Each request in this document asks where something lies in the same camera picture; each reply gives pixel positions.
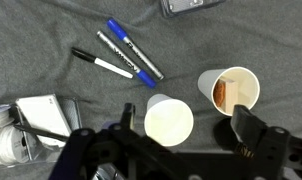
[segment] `white paper cup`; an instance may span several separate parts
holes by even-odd
[[[213,103],[214,107],[222,114],[226,113],[214,103],[213,91],[220,77],[226,77],[238,82],[238,103],[251,109],[257,102],[260,94],[258,78],[248,69],[243,67],[231,67],[228,69],[208,70],[202,73],[198,80],[199,90]]]
[[[175,146],[190,135],[193,114],[183,101],[156,94],[148,101],[144,128],[147,135],[162,146]]]

